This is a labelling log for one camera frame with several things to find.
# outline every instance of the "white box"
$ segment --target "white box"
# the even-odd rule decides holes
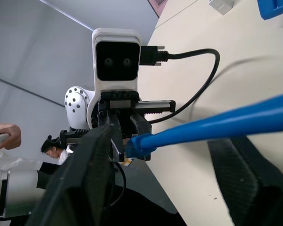
[[[222,15],[226,14],[233,8],[233,0],[210,0],[209,5],[216,9]]]

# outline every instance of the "white wall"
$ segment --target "white wall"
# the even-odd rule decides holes
[[[88,27],[137,30],[147,45],[158,17],[147,0],[42,0]]]
[[[69,128],[63,107],[0,82],[0,123],[16,124],[22,131],[22,145],[6,150],[8,155],[58,163],[40,148],[49,134],[57,137]]]
[[[93,89],[92,33],[38,0],[0,0],[0,78],[64,103]]]

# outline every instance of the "black cable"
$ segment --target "black cable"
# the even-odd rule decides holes
[[[122,174],[123,183],[124,183],[124,185],[123,185],[123,190],[122,190],[122,193],[120,194],[120,196],[119,196],[113,203],[111,203],[110,205],[106,206],[106,207],[104,208],[104,210],[107,210],[107,209],[113,207],[115,204],[117,204],[117,202],[120,201],[120,199],[123,197],[124,192],[125,192],[125,190],[126,190],[126,188],[127,188],[126,175],[125,175],[125,172],[124,172],[123,168],[122,168],[121,165],[120,165],[119,163],[117,163],[117,162],[114,162],[114,164],[118,167],[119,171],[120,171],[121,174]]]
[[[149,121],[151,124],[162,122],[164,120],[170,119],[170,118],[174,117],[175,115],[179,114],[180,112],[182,112],[191,103],[193,103],[203,93],[203,91],[206,90],[206,88],[209,86],[209,84],[213,80],[213,78],[216,74],[216,71],[218,69],[218,66],[219,66],[219,61],[220,61],[219,52],[217,50],[211,49],[211,48],[199,49],[199,50],[186,52],[186,53],[180,53],[180,54],[168,54],[167,55],[168,59],[177,60],[177,59],[184,59],[184,58],[188,58],[188,57],[192,57],[192,56],[203,55],[203,54],[207,54],[207,53],[215,55],[215,63],[214,63],[213,70],[212,70],[211,74],[209,75],[207,81],[204,83],[204,85],[198,90],[198,92],[187,103],[185,103],[182,107],[177,109],[174,113],[171,113],[171,114],[169,114],[165,117],[162,117],[160,119],[151,120],[151,121]]]

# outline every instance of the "camera lens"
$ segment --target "camera lens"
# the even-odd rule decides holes
[[[113,60],[111,58],[107,58],[105,60],[105,66],[112,67],[112,65],[113,65]]]
[[[131,60],[129,58],[126,58],[124,61],[123,61],[123,64],[126,66],[126,67],[130,67],[131,66]]]

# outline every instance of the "black hair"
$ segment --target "black hair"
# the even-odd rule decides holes
[[[56,147],[56,148],[62,148],[61,144],[60,144],[60,139],[56,138],[56,139],[51,139],[52,136],[49,135],[47,137],[47,140],[45,140],[45,142],[43,143],[42,147],[41,147],[41,152],[42,153],[47,153],[49,151],[49,149]]]

